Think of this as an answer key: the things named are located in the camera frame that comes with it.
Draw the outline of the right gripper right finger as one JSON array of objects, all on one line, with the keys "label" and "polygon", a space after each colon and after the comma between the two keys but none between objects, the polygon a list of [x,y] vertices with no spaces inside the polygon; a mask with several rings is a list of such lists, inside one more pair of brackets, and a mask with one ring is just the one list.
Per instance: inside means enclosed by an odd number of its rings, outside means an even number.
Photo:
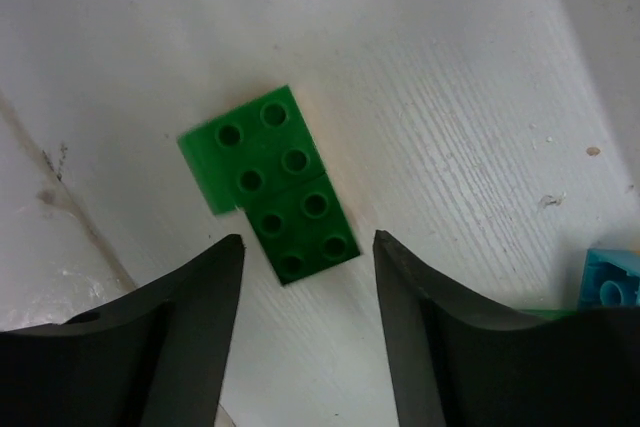
[{"label": "right gripper right finger", "polygon": [[429,266],[390,233],[373,242],[402,426],[635,426],[639,306],[548,320]]}]

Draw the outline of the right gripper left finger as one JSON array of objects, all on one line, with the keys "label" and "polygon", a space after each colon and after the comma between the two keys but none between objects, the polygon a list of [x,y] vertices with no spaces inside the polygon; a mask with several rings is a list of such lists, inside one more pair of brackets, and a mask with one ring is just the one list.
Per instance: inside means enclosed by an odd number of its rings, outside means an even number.
[{"label": "right gripper left finger", "polygon": [[213,425],[244,258],[228,235],[62,324],[2,332],[2,425]]}]

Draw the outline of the green and yellow lego block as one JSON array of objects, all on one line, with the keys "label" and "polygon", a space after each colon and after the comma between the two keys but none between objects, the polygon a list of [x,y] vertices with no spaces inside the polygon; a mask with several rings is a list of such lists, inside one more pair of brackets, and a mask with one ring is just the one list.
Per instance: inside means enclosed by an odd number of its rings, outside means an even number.
[{"label": "green and yellow lego block", "polygon": [[177,143],[212,212],[245,213],[281,284],[360,255],[289,87],[203,122]]}]

